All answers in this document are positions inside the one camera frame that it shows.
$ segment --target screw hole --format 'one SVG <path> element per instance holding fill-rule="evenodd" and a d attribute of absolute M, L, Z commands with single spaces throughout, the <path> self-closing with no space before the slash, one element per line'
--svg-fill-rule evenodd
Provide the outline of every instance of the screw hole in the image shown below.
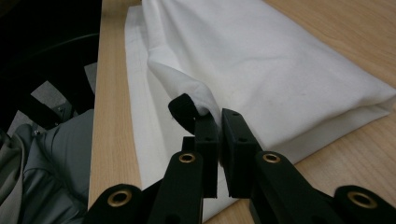
<path fill-rule="evenodd" d="M 195 161 L 195 156 L 191 153 L 185 153 L 178 157 L 181 162 L 189 163 Z"/>
<path fill-rule="evenodd" d="M 271 162 L 271 163 L 277 163 L 280 162 L 280 158 L 275 155 L 275 154 L 264 154 L 262 156 L 262 158 L 267 161 L 267 162 Z"/>
<path fill-rule="evenodd" d="M 132 199 L 132 192 L 128 189 L 122 189 L 112 193 L 108 199 L 108 205 L 112 207 L 120 207 L 127 204 Z"/>
<path fill-rule="evenodd" d="M 360 193 L 357 191 L 350 191 L 347 194 L 347 197 L 354 204 L 356 204 L 357 206 L 363 207 L 363 208 L 374 209 L 374 208 L 378 207 L 378 204 L 376 203 L 376 201 L 364 193 Z"/>

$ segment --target gray cloth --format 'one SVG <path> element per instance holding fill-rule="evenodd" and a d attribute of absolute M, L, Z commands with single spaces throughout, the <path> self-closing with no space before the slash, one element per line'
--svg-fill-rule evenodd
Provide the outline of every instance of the gray cloth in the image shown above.
<path fill-rule="evenodd" d="M 0 130 L 0 224 L 16 224 L 21 210 L 22 171 L 26 150 L 22 140 Z"/>
<path fill-rule="evenodd" d="M 14 133 L 29 148 L 20 223 L 82 222 L 88 204 L 92 123 L 90 110 L 31 141 L 26 126 Z M 1 216 L 0 224 L 12 223 L 9 218 Z"/>

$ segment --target wooden table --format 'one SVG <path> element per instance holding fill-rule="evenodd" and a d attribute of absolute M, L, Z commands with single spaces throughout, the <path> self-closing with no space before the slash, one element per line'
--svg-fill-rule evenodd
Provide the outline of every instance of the wooden table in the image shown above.
<path fill-rule="evenodd" d="M 396 88 L 396 1 L 267 0 L 306 30 Z M 141 186 L 132 130 L 124 23 L 135 0 L 104 0 L 93 126 L 91 206 L 119 183 Z M 396 113 L 376 120 L 296 164 L 314 188 L 370 189 L 396 206 Z M 248 201 L 207 223 L 252 223 Z"/>

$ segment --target folded white fabric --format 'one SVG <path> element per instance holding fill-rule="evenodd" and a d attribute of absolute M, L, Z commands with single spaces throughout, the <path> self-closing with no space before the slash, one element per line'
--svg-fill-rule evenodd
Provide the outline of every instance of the folded white fabric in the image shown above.
<path fill-rule="evenodd" d="M 182 93 L 201 115 L 241 113 L 263 149 L 297 162 L 389 113 L 396 91 L 261 0 L 146 0 L 125 25 L 134 140 L 144 188 L 188 135 L 167 110 Z M 228 205 L 219 171 L 219 199 Z"/>

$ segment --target white towel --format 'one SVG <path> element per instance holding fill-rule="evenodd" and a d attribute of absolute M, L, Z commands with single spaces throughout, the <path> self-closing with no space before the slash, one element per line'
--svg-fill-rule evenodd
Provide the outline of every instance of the white towel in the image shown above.
<path fill-rule="evenodd" d="M 146 0 L 125 24 L 134 140 L 143 187 L 163 177 L 188 135 L 167 105 L 182 93 L 201 115 L 240 112 L 263 149 L 297 162 L 389 113 L 396 91 L 261 0 Z M 227 199 L 219 170 L 219 198 Z"/>

